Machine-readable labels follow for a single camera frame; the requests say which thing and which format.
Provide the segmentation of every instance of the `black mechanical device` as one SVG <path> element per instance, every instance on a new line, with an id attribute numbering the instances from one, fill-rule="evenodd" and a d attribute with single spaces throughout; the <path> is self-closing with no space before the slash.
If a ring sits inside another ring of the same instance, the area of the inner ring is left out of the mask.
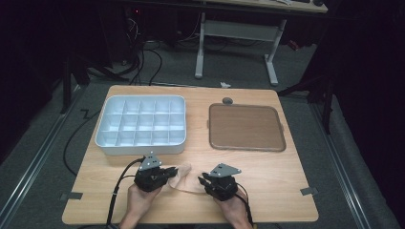
<path id="1" fill-rule="evenodd" d="M 160 166 L 161 161 L 152 154 L 142 159 L 134 179 L 140 190 L 152 192 L 165 185 L 167 180 L 178 172 L 175 167 L 161 169 Z"/>
<path id="2" fill-rule="evenodd" d="M 233 198 L 238 192 L 238 184 L 232 175 L 240 172 L 240 169 L 220 163 L 209 174 L 202 173 L 199 181 L 207 194 L 220 201 L 226 201 Z"/>

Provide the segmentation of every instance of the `small round object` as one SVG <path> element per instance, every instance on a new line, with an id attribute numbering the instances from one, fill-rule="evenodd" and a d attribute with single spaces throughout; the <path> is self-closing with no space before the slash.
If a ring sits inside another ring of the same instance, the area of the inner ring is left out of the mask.
<path id="1" fill-rule="evenodd" d="M 223 98 L 223 104 L 231 105 L 232 103 L 233 103 L 232 98 L 230 98 L 230 97 Z"/>
<path id="2" fill-rule="evenodd" d="M 324 1 L 323 0 L 313 0 L 313 5 L 315 5 L 317 7 L 321 7 L 322 5 L 324 5 Z"/>

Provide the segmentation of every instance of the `square tray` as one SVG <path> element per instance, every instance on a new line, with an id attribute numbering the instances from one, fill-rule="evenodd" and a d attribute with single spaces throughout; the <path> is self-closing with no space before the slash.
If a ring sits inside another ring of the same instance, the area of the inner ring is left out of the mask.
<path id="1" fill-rule="evenodd" d="M 115 95 L 107 99 L 96 133 L 106 155 L 178 154 L 186 137 L 179 95 Z"/>
<path id="2" fill-rule="evenodd" d="M 277 111 L 268 106 L 212 104 L 209 143 L 219 150 L 282 152 L 286 149 Z"/>

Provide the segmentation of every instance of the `white table leg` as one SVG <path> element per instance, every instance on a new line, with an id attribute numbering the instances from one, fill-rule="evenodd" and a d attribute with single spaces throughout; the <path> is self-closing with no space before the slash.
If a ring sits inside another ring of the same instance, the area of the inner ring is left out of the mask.
<path id="1" fill-rule="evenodd" d="M 205 12 L 202 12 L 202 22 L 200 28 L 200 46 L 199 52 L 197 53 L 197 63 L 196 63 L 196 78 L 203 78 L 203 39 L 205 33 Z"/>
<path id="2" fill-rule="evenodd" d="M 280 43 L 281 36 L 283 35 L 283 31 L 284 31 L 284 27 L 286 26 L 286 23 L 287 23 L 287 20 L 281 21 L 277 34 L 276 34 L 276 37 L 273 42 L 273 46 L 271 47 L 270 54 L 265 55 L 267 73 L 268 73 L 268 77 L 270 78 L 270 84 L 272 86 L 278 85 L 277 75 L 276 75 L 276 72 L 274 71 L 274 66 L 273 66 L 273 58 L 277 51 L 277 47 Z"/>

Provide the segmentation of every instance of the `wooden table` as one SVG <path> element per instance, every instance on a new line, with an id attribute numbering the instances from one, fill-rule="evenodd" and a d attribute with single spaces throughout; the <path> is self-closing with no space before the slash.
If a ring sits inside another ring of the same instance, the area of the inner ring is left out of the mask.
<path id="1" fill-rule="evenodd" d="M 178 94 L 185 98 L 187 138 L 178 155 L 160 155 L 162 167 L 189 162 L 193 170 L 209 172 L 223 162 L 242 170 L 237 182 L 248 191 L 255 222 L 315 221 L 318 212 L 297 154 L 277 93 L 270 90 L 209 89 L 113 86 L 107 97 L 117 94 Z M 208 107 L 231 97 L 234 104 L 274 107 L 284 127 L 287 148 L 282 153 L 221 151 L 208 142 Z M 96 129 L 78 172 L 72 192 L 81 199 L 69 199 L 63 221 L 67 224 L 105 223 L 112 192 L 123 169 L 141 156 L 106 156 L 95 144 Z M 127 175 L 134 175 L 138 165 Z M 121 182 L 113 222 L 120 222 L 126 209 L 127 188 L 132 178 Z M 165 185 L 153 202 L 143 223 L 217 223 L 225 222 L 221 210 L 207 194 L 190 194 Z"/>

